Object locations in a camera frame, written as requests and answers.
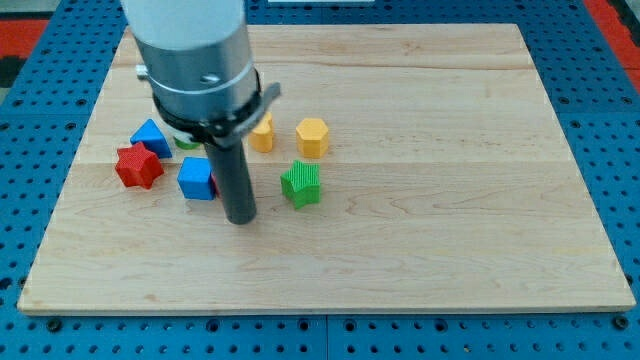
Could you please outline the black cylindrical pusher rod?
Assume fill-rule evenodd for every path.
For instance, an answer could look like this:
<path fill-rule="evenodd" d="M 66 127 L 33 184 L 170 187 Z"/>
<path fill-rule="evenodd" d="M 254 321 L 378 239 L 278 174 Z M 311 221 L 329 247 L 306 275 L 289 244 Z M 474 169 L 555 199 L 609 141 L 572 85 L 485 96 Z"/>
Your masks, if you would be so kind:
<path fill-rule="evenodd" d="M 204 146 L 227 220 L 235 225 L 250 223 L 257 210 L 242 143 Z"/>

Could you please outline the black clamp ring mount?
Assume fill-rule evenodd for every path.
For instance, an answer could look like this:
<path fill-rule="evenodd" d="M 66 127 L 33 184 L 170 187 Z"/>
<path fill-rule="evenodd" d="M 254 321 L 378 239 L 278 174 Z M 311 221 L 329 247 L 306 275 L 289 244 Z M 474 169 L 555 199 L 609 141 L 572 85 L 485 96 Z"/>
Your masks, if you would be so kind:
<path fill-rule="evenodd" d="M 237 86 L 227 84 L 204 92 L 170 92 L 164 98 L 154 94 L 154 104 L 179 141 L 228 148 L 256 128 L 271 103 L 281 95 L 279 83 L 262 89 L 258 73 L 254 72 L 254 76 L 257 88 L 236 108 L 227 108 L 226 101 Z"/>

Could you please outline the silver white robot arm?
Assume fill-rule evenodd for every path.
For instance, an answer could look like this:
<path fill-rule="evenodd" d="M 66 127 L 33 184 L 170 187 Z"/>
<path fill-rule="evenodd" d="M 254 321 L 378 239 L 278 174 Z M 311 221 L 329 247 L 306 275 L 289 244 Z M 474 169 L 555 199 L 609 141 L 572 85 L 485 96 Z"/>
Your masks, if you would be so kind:
<path fill-rule="evenodd" d="M 174 135 L 204 145 L 227 219 L 257 213 L 243 148 L 280 95 L 262 86 L 242 0 L 122 0 L 143 64 L 140 78 Z"/>

